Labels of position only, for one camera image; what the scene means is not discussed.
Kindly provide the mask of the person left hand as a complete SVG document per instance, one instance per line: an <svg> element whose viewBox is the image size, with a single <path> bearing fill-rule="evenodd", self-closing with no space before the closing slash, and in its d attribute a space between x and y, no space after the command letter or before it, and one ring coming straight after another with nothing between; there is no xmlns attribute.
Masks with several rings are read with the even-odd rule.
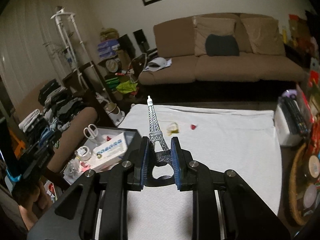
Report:
<svg viewBox="0 0 320 240"><path fill-rule="evenodd" d="M27 198L18 205L22 220L28 231L51 208L52 204L53 202L46 193L43 182L39 181Z"/></svg>

